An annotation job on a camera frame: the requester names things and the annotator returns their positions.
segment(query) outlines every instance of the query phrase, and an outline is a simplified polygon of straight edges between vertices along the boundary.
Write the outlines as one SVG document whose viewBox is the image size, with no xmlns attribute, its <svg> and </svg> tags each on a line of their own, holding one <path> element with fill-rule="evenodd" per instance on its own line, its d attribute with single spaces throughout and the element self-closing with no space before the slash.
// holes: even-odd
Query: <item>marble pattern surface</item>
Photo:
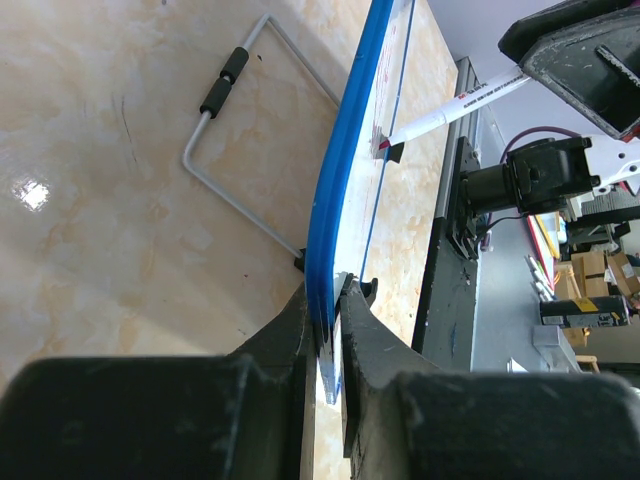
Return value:
<svg viewBox="0 0 640 480">
<path fill-rule="evenodd" d="M 21 0 L 0 17 L 0 391 L 55 355 L 224 354 L 302 281 L 288 252 L 191 178 L 180 153 L 229 53 L 274 14 L 339 95 L 366 0 Z M 399 124 L 453 93 L 418 1 Z M 269 29 L 196 163 L 296 245 L 336 107 Z M 446 129 L 387 170 L 369 256 L 376 313 L 405 341 Z M 320 404 L 316 478 L 348 478 Z"/>
</svg>

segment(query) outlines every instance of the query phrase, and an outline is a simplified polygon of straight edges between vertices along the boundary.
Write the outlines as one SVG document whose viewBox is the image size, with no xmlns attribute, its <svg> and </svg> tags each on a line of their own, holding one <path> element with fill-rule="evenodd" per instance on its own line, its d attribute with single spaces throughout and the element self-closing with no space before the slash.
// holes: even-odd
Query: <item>yellow label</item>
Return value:
<svg viewBox="0 0 640 480">
<path fill-rule="evenodd" d="M 596 307 L 595 304 L 588 298 L 574 298 L 573 303 L 575 303 L 583 313 L 598 311 L 598 307 Z"/>
</svg>

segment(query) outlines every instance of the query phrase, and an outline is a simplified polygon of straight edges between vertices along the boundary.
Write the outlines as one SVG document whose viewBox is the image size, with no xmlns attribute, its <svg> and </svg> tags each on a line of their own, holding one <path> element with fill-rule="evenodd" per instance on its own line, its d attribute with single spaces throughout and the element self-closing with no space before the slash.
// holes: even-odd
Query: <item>gray floor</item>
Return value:
<svg viewBox="0 0 640 480">
<path fill-rule="evenodd" d="M 497 164 L 504 149 L 492 123 L 490 111 L 480 115 L 477 141 L 483 167 Z M 517 215 L 509 210 L 493 219 Z M 531 344 L 532 327 L 540 324 L 540 317 L 524 259 L 534 255 L 526 221 L 505 220 L 496 225 L 491 245 L 493 251 L 484 253 L 480 261 L 471 369 L 504 372 L 509 359 L 514 358 L 531 372 L 547 371 Z"/>
</svg>

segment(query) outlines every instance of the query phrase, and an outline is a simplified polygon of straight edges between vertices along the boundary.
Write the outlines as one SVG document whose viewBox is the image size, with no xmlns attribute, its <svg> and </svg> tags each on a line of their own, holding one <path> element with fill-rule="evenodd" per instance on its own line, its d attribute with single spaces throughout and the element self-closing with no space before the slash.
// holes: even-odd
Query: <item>blue whiteboard frame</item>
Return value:
<svg viewBox="0 0 640 480">
<path fill-rule="evenodd" d="M 340 379 L 326 378 L 327 375 L 329 375 L 330 366 L 323 365 L 323 362 L 326 363 L 332 358 L 329 354 L 332 353 L 334 347 L 332 335 L 335 327 L 336 299 L 334 298 L 333 268 L 338 229 L 340 226 L 347 181 L 349 179 L 356 146 L 358 144 L 358 137 L 362 129 L 363 119 L 394 1 L 402 0 L 372 1 L 323 160 L 311 210 L 311 222 L 305 259 L 305 286 L 309 314 L 313 322 L 316 346 L 318 348 L 318 356 L 320 357 L 320 369 L 324 377 L 327 399 L 330 403 L 333 403 L 332 400 L 335 400 L 335 395 L 337 395 L 337 391 L 339 391 L 340 388 Z M 395 124 L 399 103 L 398 99 L 404 78 L 404 67 L 406 65 L 415 0 L 411 2 L 410 8 L 411 12 L 404 47 L 402 73 L 391 124 L 392 129 Z M 375 212 L 377 211 L 380 190 L 384 179 L 384 168 L 383 166 L 382 176 L 378 185 L 374 221 L 369 231 L 369 241 L 375 223 Z M 364 266 L 362 272 L 352 273 L 362 276 Z M 333 384 L 336 389 L 333 395 L 328 391 L 331 384 Z"/>
</svg>

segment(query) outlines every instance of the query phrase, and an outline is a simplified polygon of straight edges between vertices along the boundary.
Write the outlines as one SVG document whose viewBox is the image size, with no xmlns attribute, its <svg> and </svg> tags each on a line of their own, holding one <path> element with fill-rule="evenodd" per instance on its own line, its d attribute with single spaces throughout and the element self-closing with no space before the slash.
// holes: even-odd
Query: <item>black foam grip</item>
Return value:
<svg viewBox="0 0 640 480">
<path fill-rule="evenodd" d="M 242 69 L 247 64 L 248 60 L 249 52 L 242 47 L 236 47 L 229 57 L 229 60 L 227 60 L 227 63 L 222 67 L 220 77 L 229 77 L 229 82 L 233 85 L 236 83 L 236 80 L 240 76 L 240 72 L 242 72 Z"/>
<path fill-rule="evenodd" d="M 231 93 L 231 83 L 225 78 L 216 80 L 200 106 L 200 113 L 209 112 L 211 118 L 216 118 L 229 93 Z"/>
</svg>

